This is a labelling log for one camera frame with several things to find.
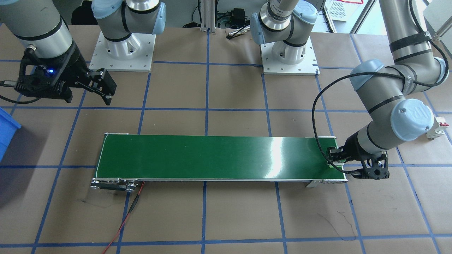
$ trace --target red wire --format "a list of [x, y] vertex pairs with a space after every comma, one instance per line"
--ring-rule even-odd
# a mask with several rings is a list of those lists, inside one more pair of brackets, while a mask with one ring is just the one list
[[337, 0], [337, 1], [344, 2], [344, 3], [350, 3], [350, 4], [360, 4], [360, 5], [364, 4], [363, 0], [361, 0], [361, 3], [360, 2], [346, 1], [346, 0]]
[[[143, 190], [143, 186], [144, 186], [144, 182], [141, 184], [140, 190], [138, 191], [138, 195], [140, 195], [141, 190]], [[113, 240], [107, 245], [107, 247], [105, 247], [104, 251], [102, 252], [102, 254], [105, 254], [107, 252], [107, 250], [110, 248], [110, 246], [113, 244], [113, 242], [116, 240], [116, 238], [118, 237], [119, 233], [121, 232], [121, 229], [124, 227], [124, 225], [126, 224], [127, 219], [129, 218], [130, 213], [128, 212], [126, 217], [124, 218], [124, 220], [122, 221], [121, 226], [119, 227], [118, 231], [116, 232], [116, 235], [114, 236]]]

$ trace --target metal bracket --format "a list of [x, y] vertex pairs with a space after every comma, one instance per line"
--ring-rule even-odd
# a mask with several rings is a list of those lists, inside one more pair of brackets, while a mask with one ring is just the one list
[[215, 32], [216, 8], [215, 0], [201, 0], [201, 31]]
[[108, 71], [150, 71], [152, 56], [154, 54], [155, 35], [134, 33], [135, 37], [140, 41], [141, 47], [134, 58], [131, 59], [114, 59], [112, 58], [105, 46], [105, 37], [100, 32], [97, 40], [96, 48], [94, 49], [90, 69], [105, 68]]
[[357, 179], [388, 179], [388, 154], [384, 151], [379, 158], [367, 159], [367, 165], [364, 159], [361, 160], [362, 169], [357, 169], [355, 171], [360, 174], [353, 174], [352, 176]]
[[137, 186], [138, 181], [136, 180], [120, 180], [120, 179], [110, 181], [92, 180], [90, 188], [134, 192]]
[[348, 182], [347, 179], [323, 179], [322, 183], [325, 184], [335, 184], [335, 183], [346, 183]]
[[377, 0], [369, 0], [367, 1], [366, 5], [364, 6], [364, 9], [361, 11], [361, 15], [358, 17], [358, 19], [355, 22], [355, 25], [353, 26], [350, 33], [358, 33], [359, 29], [363, 25], [366, 18], [369, 16], [372, 7], [375, 5]]
[[311, 38], [306, 42], [304, 60], [299, 64], [281, 63], [272, 55], [274, 42], [260, 45], [264, 74], [267, 75], [316, 75], [320, 73]]
[[334, 22], [331, 19], [331, 16], [330, 16], [330, 13], [328, 12], [328, 7], [327, 6], [323, 7], [323, 13], [325, 14], [325, 19], [326, 19], [326, 24], [328, 25], [328, 29], [330, 29], [330, 31], [332, 33], [337, 33], [336, 26], [334, 25]]
[[321, 183], [322, 181], [321, 180], [313, 180], [313, 181], [310, 181], [307, 185], [306, 185], [306, 188], [314, 188], [314, 187], [317, 187], [317, 185], [319, 185], [319, 183]]
[[110, 135], [110, 134], [113, 134], [113, 135], [129, 135], [129, 133], [124, 133], [124, 132], [106, 132], [106, 133], [104, 133], [104, 135]]

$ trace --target light blue joint cap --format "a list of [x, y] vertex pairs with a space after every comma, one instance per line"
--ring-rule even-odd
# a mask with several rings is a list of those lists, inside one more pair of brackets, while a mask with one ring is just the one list
[[418, 99], [403, 100], [392, 110], [392, 130], [403, 141], [415, 140], [432, 126], [432, 110]]
[[166, 23], [166, 5], [164, 2], [160, 2], [159, 12], [157, 14], [157, 20], [155, 21], [154, 30], [152, 34], [162, 34], [165, 30]]
[[19, 0], [0, 0], [0, 5], [10, 5], [17, 1], [19, 1]]
[[295, 6], [295, 9], [293, 9], [293, 14], [301, 21], [311, 25], [315, 24], [317, 16], [319, 15], [315, 6], [303, 0], [300, 0]]
[[259, 22], [259, 17], [257, 13], [253, 13], [250, 19], [251, 35], [255, 43], [261, 45], [265, 44], [264, 31]]
[[[434, 57], [434, 58], [435, 58], [435, 60], [437, 60], [439, 62], [439, 65], [441, 66], [441, 73], [439, 74], [439, 78], [436, 81], [436, 82], [439, 82], [443, 78], [444, 72], [446, 71], [446, 62], [442, 58], [439, 58], [439, 57]], [[444, 79], [444, 81], [446, 81], [448, 77], [449, 77], [449, 72], [447, 72], [446, 78]]]
[[103, 19], [121, 7], [121, 4], [122, 0], [94, 0], [91, 9], [96, 19]]
[[[350, 74], [362, 73], [362, 72], [377, 72], [381, 70], [385, 65], [378, 59], [367, 60], [364, 63], [358, 65], [353, 69]], [[352, 86], [357, 91], [364, 83], [366, 83], [373, 75], [362, 75], [351, 77], [350, 82], [352, 82]]]

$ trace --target electrical connector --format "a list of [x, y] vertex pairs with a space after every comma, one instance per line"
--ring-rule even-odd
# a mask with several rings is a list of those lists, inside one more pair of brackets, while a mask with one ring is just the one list
[[435, 117], [433, 127], [431, 127], [430, 130], [426, 133], [427, 138], [435, 139], [446, 134], [444, 130], [447, 127], [449, 127], [449, 124], [446, 122], [444, 118]]
[[250, 31], [250, 30], [251, 30], [251, 26], [247, 25], [244, 28], [239, 28], [237, 30], [234, 30], [234, 31], [228, 33], [228, 35], [226, 35], [226, 38], [231, 40], [232, 38], [240, 36], [240, 35], [246, 33], [247, 31]]

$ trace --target black band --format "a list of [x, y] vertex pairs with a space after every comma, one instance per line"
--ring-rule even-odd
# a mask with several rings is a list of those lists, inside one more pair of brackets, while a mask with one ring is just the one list
[[432, 37], [430, 36], [429, 32], [417, 33], [389, 44], [389, 48], [391, 49], [392, 53], [406, 46], [427, 42], [431, 39]]
[[258, 16], [259, 16], [259, 22], [261, 23], [261, 25], [262, 25], [266, 30], [268, 30], [268, 31], [270, 31], [270, 32], [273, 32], [273, 33], [279, 33], [279, 32], [282, 32], [282, 31], [286, 30], [285, 28], [284, 28], [283, 30], [275, 30], [275, 29], [271, 29], [271, 28], [269, 28], [266, 24], [264, 24], [264, 22], [262, 21], [262, 18], [260, 17], [260, 14], [259, 14]]
[[286, 17], [281, 17], [281, 16], [276, 15], [276, 14], [273, 12], [272, 8], [270, 7], [270, 3], [267, 4], [267, 12], [268, 12], [268, 14], [270, 14], [270, 17], [272, 17], [273, 19], [275, 19], [275, 20], [277, 20], [277, 21], [284, 21], [284, 20], [286, 20], [287, 17], [288, 17], [288, 16], [286, 16]]
[[131, 12], [134, 12], [134, 13], [137, 13], [137, 14], [148, 14], [148, 13], [151, 13], [151, 12], [156, 11], [156, 10], [160, 7], [160, 1], [159, 1], [159, 3], [158, 3], [154, 8], [152, 8], [152, 9], [147, 9], [147, 10], [136, 10], [136, 9], [130, 8], [129, 6], [127, 6], [127, 7], [129, 8], [129, 10], [130, 10]]
[[372, 140], [372, 138], [370, 137], [370, 134], [369, 134], [369, 125], [370, 125], [370, 124], [367, 125], [366, 133], [367, 133], [367, 138], [370, 140], [370, 142], [371, 142], [374, 146], [376, 146], [376, 147], [378, 147], [378, 148], [380, 148], [380, 149], [382, 149], [382, 150], [389, 150], [389, 149], [383, 148], [383, 147], [381, 147], [381, 146], [375, 144], [375, 142]]
[[129, 39], [129, 37], [132, 35], [132, 33], [129, 33], [128, 35], [126, 35], [126, 36], [124, 36], [124, 37], [122, 37], [122, 38], [119, 38], [119, 39], [110, 39], [110, 38], [107, 38], [107, 37], [105, 37], [105, 39], [107, 39], [107, 40], [109, 40], [109, 41], [111, 41], [111, 42], [122, 42], [123, 40], [127, 40], [127, 39]]
[[24, 41], [39, 41], [39, 40], [42, 40], [42, 39], [45, 39], [47, 37], [54, 35], [58, 30], [60, 30], [62, 25], [63, 25], [63, 19], [60, 18], [60, 22], [58, 23], [58, 25], [56, 25], [56, 27], [54, 29], [48, 31], [45, 34], [38, 35], [38, 36], [32, 36], [32, 37], [24, 37], [24, 36], [19, 36], [19, 35], [14, 35], [14, 36], [21, 40], [24, 40]]
[[292, 47], [302, 47], [302, 46], [306, 45], [306, 42], [303, 43], [303, 44], [293, 44], [293, 43], [290, 43], [290, 42], [288, 42], [288, 41], [286, 41], [286, 40], [284, 40], [283, 42], [284, 42], [285, 44], [289, 45], [289, 46], [292, 46]]
[[122, 20], [122, 26], [124, 27], [124, 30], [128, 33], [130, 33], [129, 31], [129, 27], [127, 27], [127, 23], [126, 23], [126, 2], [122, 2], [121, 4], [121, 20]]
[[290, 33], [289, 33], [289, 37], [287, 37], [286, 40], [292, 38], [294, 27], [295, 27], [295, 21], [293, 21], [293, 16], [291, 15], [290, 16]]
[[[413, 68], [411, 68], [411, 66], [409, 66], [409, 65], [407, 65], [407, 64], [402, 64], [403, 66], [405, 66], [405, 67], [407, 67], [412, 73], [413, 73], [413, 76], [414, 76], [414, 80], [418, 80], [418, 75], [416, 74], [416, 72], [414, 71], [414, 69]], [[414, 90], [416, 90], [416, 86], [417, 86], [418, 84], [416, 84], [416, 83], [414, 83], [413, 82], [413, 91]]]
[[398, 61], [402, 61], [402, 60], [408, 59], [410, 57], [414, 57], [414, 56], [422, 55], [422, 54], [425, 54], [425, 53], [429, 53], [431, 51], [432, 51], [431, 49], [424, 50], [424, 51], [419, 51], [417, 53], [413, 53], [413, 54], [409, 54], [407, 56], [403, 56], [403, 57], [397, 58], [397, 59], [394, 60], [394, 62], [396, 63]]
[[395, 71], [397, 71], [400, 76], [403, 76], [403, 85], [402, 85], [402, 94], [403, 95], [407, 95], [407, 94], [411, 94], [415, 89], [416, 89], [416, 84], [414, 83], [414, 81], [417, 81], [417, 75], [413, 75], [414, 70], [410, 68], [410, 71], [412, 71], [412, 73], [409, 73], [406, 69], [404, 69], [403, 67], [400, 67], [401, 65], [398, 64], [394, 64], [392, 66], [388, 66], [386, 68], [391, 68], [394, 69]]
[[379, 104], [373, 106], [373, 108], [371, 108], [368, 112], [369, 112], [369, 114], [371, 114], [372, 112], [374, 112], [375, 110], [379, 109], [380, 107], [388, 104], [389, 102], [393, 102], [395, 100], [402, 99], [402, 98], [405, 98], [405, 96], [404, 95], [398, 95], [398, 96], [394, 96], [394, 97], [391, 97], [389, 99], [386, 99], [386, 100], [380, 102]]

